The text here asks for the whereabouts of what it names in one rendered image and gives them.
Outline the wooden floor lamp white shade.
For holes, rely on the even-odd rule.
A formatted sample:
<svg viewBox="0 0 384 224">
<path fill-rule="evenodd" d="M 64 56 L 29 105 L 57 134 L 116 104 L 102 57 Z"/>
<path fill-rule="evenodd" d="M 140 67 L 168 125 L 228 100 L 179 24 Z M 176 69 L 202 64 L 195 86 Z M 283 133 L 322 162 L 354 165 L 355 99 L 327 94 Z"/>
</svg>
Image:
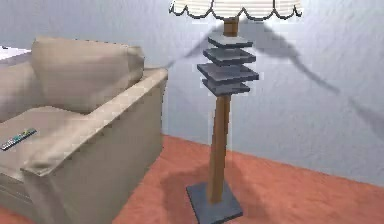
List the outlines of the wooden floor lamp white shade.
<svg viewBox="0 0 384 224">
<path fill-rule="evenodd" d="M 216 97 L 209 179 L 186 188 L 198 224 L 223 224 L 243 215 L 243 210 L 224 179 L 230 101 L 234 94 L 246 93 L 247 81 L 259 74 L 246 65 L 256 57 L 246 51 L 253 45 L 238 35 L 239 21 L 265 21 L 273 16 L 287 20 L 302 15 L 300 0 L 173 0 L 169 12 L 193 19 L 209 15 L 223 22 L 223 31 L 208 37 L 212 45 L 203 55 L 209 60 L 197 66 L 202 83 Z"/>
</svg>

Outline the white side table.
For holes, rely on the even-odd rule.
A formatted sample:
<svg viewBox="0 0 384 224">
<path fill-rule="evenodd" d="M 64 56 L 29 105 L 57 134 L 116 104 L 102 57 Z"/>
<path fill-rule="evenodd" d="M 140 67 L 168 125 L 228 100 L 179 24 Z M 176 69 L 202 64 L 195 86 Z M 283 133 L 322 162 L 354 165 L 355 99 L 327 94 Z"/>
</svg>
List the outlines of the white side table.
<svg viewBox="0 0 384 224">
<path fill-rule="evenodd" d="M 0 46 L 0 60 L 20 58 L 31 52 L 30 49 Z"/>
</svg>

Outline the beige sofa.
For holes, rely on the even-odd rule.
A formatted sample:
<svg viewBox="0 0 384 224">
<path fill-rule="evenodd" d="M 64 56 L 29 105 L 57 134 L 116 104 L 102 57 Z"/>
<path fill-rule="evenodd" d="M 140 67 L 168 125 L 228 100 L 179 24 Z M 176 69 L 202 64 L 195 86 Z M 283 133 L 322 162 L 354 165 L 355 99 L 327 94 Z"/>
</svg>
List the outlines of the beige sofa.
<svg viewBox="0 0 384 224">
<path fill-rule="evenodd" d="M 168 73 L 140 47 L 38 37 L 0 60 L 0 206 L 35 224 L 112 224 L 162 150 Z"/>
</svg>

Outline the dark remote control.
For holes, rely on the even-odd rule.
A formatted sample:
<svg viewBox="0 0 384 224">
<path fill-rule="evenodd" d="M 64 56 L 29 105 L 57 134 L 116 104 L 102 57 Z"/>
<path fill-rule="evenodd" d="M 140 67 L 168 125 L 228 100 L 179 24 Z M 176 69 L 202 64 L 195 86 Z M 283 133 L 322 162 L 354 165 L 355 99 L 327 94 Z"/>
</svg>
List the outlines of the dark remote control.
<svg viewBox="0 0 384 224">
<path fill-rule="evenodd" d="M 23 131 L 22 133 L 19 133 L 19 134 L 15 135 L 14 137 L 8 139 L 5 143 L 1 144 L 0 149 L 2 151 L 7 151 L 11 147 L 17 145 L 18 143 L 20 143 L 23 140 L 27 139 L 28 137 L 32 136 L 36 132 L 37 132 L 37 130 L 34 128 L 27 129 L 27 130 Z"/>
</svg>

